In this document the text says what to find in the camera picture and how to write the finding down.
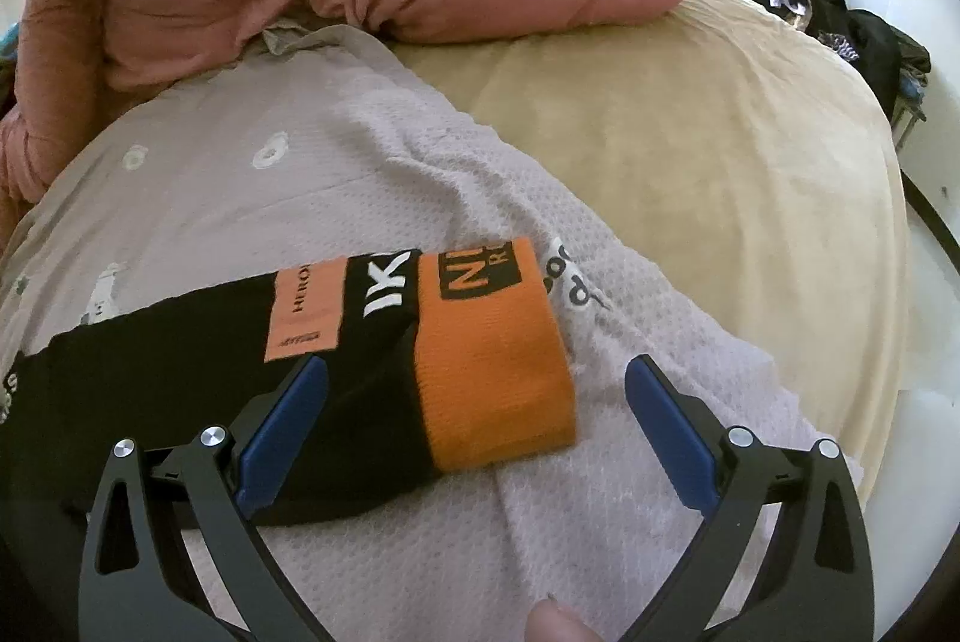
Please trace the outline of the right hand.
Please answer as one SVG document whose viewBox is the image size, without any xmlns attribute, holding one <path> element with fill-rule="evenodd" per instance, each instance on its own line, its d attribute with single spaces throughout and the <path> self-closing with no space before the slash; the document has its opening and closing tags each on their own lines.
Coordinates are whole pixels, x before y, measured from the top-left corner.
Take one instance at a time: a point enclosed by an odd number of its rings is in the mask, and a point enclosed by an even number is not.
<svg viewBox="0 0 960 642">
<path fill-rule="evenodd" d="M 555 598 L 537 601 L 526 619 L 526 642 L 601 642 L 601 636 Z"/>
</svg>

